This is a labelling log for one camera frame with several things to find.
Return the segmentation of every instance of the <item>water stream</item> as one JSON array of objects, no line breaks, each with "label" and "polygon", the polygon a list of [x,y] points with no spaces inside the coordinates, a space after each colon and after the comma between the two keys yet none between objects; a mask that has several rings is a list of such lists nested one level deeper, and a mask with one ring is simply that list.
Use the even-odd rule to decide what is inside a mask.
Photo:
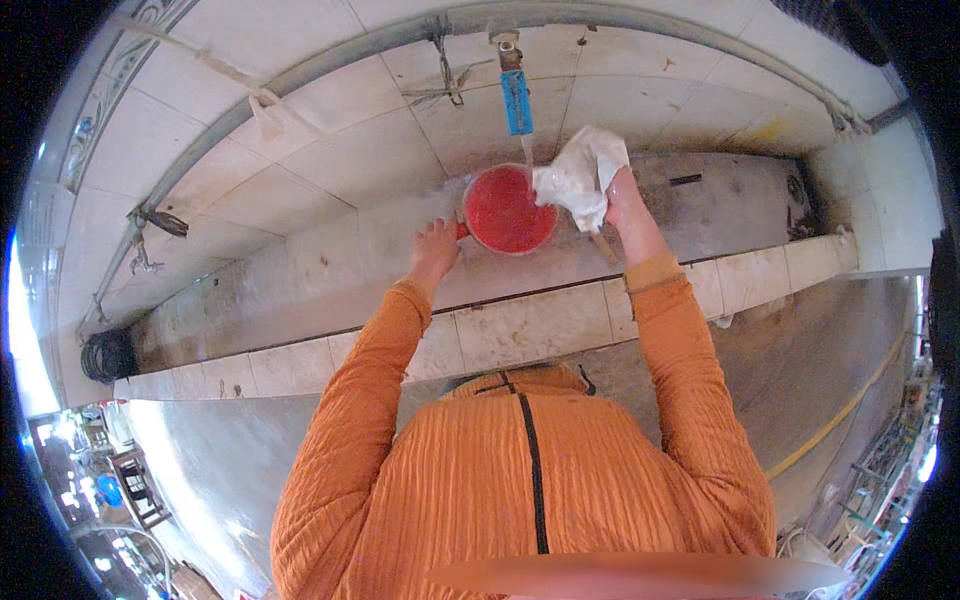
[{"label": "water stream", "polygon": [[523,157],[527,165],[527,183],[530,187],[527,190],[530,198],[534,196],[534,135],[525,133],[520,136],[520,145],[523,146]]}]

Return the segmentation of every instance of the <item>orange jacket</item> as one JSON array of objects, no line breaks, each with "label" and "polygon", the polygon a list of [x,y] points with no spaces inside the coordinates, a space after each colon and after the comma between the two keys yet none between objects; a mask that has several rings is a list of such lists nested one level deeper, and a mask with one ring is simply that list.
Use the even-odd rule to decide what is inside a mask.
[{"label": "orange jacket", "polygon": [[423,573],[547,551],[773,556],[772,495],[690,284],[670,254],[626,278],[663,450],[560,368],[470,381],[394,442],[400,382],[430,306],[413,281],[391,288],[330,379],[280,497],[281,596],[486,597]]}]

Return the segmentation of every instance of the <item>person's right hand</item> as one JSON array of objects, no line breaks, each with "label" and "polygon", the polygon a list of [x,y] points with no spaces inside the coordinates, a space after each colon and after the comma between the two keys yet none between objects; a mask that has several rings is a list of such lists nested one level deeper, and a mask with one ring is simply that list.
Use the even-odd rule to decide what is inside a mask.
[{"label": "person's right hand", "polygon": [[606,219],[620,234],[628,267],[667,252],[666,241],[643,203],[630,167],[620,167],[613,176],[607,188],[607,200],[610,205]]}]

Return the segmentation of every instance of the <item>yellow line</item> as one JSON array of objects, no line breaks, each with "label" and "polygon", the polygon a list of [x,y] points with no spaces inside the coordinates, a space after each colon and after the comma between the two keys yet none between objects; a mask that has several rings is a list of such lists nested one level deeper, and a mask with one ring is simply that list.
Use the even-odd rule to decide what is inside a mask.
[{"label": "yellow line", "polygon": [[863,397],[867,394],[867,390],[869,390],[870,387],[874,385],[878,379],[880,379],[880,376],[883,374],[884,370],[886,370],[887,365],[889,365],[890,361],[893,360],[894,356],[897,355],[898,351],[900,350],[900,345],[903,343],[903,337],[905,336],[905,334],[906,334],[905,331],[900,334],[900,337],[898,338],[898,340],[890,347],[890,351],[887,352],[887,357],[884,358],[883,362],[880,363],[880,366],[877,367],[876,372],[874,372],[874,374],[870,377],[870,380],[867,381],[867,383],[864,384],[864,386],[860,388],[860,390],[853,396],[853,399],[850,401],[850,403],[847,404],[847,406],[844,406],[843,410],[837,413],[837,415],[833,419],[831,419],[829,423],[824,425],[824,427],[820,431],[815,433],[812,438],[807,440],[806,444],[797,448],[793,453],[790,454],[790,456],[783,459],[783,461],[780,462],[779,465],[768,470],[766,472],[767,481],[770,481],[777,475],[783,473],[791,465],[799,461],[802,456],[804,456],[807,452],[812,450],[813,446],[819,444],[820,441],[823,438],[825,438],[827,434],[833,430],[834,427],[840,424],[840,421],[845,419],[847,415],[849,415],[850,412],[854,408],[856,408],[856,405],[859,404],[860,400],[862,400]]}]

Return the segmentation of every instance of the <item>red plastic bowl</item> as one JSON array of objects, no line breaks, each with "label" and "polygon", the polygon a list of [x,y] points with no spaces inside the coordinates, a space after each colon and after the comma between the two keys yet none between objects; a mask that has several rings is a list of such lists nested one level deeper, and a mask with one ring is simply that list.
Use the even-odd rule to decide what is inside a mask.
[{"label": "red plastic bowl", "polygon": [[469,233],[496,252],[532,252],[550,239],[557,224],[557,209],[537,206],[536,197],[523,165],[506,163],[487,169],[464,191]]}]

